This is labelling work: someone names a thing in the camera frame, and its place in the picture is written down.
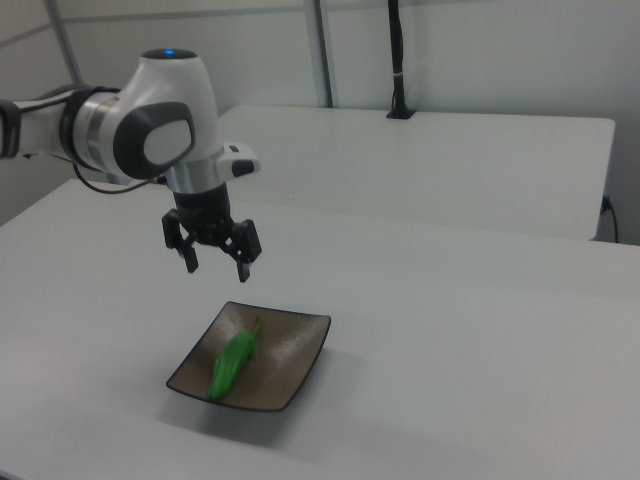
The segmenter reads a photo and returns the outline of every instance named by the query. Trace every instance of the white table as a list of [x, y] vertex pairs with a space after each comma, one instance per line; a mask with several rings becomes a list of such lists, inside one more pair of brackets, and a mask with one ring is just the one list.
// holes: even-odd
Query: white table
[[[236, 202], [238, 283], [170, 192], [69, 182], [0, 228], [0, 470], [24, 480], [636, 478], [636, 247]], [[280, 414], [165, 387], [228, 300], [331, 315]]]
[[597, 118], [239, 106], [225, 141], [264, 164], [237, 198], [588, 240], [614, 123]]

